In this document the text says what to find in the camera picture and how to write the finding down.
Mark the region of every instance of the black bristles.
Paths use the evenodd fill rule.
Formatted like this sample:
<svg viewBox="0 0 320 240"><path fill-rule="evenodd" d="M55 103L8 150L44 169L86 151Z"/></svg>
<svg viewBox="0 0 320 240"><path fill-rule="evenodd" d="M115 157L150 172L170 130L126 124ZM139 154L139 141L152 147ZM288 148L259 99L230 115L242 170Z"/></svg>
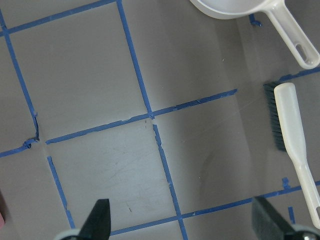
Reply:
<svg viewBox="0 0 320 240"><path fill-rule="evenodd" d="M268 107L270 111L270 122L271 122L271 128L273 133L274 142L276 145L276 148L281 151L286 151L284 138L281 132L280 122L279 122L279 116L276 106L276 99L275 99L275 87L280 85L278 82L270 82L263 85L264 93L268 102Z"/></svg>

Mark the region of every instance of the pan handle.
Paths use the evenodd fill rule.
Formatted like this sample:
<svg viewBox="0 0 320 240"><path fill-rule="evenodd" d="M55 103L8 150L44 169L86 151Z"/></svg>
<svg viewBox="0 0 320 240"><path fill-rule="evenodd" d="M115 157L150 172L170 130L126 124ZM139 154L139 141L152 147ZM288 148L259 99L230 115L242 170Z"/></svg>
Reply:
<svg viewBox="0 0 320 240"><path fill-rule="evenodd" d="M262 9L304 69L313 69L320 63L320 55L285 5L285 0L271 0Z"/></svg>

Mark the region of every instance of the pink object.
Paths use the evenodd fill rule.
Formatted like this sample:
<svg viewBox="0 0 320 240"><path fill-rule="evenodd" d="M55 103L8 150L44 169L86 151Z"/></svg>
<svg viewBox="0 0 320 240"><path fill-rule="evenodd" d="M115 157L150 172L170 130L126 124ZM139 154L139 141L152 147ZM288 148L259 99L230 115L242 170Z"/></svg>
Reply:
<svg viewBox="0 0 320 240"><path fill-rule="evenodd" d="M1 213L0 213L0 229L2 229L2 227L5 225L5 220L2 217Z"/></svg>

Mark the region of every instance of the white pan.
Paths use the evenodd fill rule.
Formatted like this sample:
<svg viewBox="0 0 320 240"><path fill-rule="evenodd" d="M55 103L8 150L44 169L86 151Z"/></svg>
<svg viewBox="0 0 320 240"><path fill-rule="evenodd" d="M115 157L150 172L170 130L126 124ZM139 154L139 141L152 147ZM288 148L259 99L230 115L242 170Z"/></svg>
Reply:
<svg viewBox="0 0 320 240"><path fill-rule="evenodd" d="M235 19L264 12L304 69L320 63L320 55L285 5L285 0L190 0L201 12L215 19Z"/></svg>

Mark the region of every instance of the cleaning brush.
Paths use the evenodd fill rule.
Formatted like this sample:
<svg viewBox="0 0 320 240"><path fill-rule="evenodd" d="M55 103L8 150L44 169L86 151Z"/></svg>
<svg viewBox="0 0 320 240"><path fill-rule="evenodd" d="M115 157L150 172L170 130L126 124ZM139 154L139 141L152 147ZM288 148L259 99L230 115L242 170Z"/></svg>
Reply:
<svg viewBox="0 0 320 240"><path fill-rule="evenodd" d="M307 162L306 141L295 85L272 82L264 85L264 90L275 144L291 158L312 223L320 229L320 197Z"/></svg>

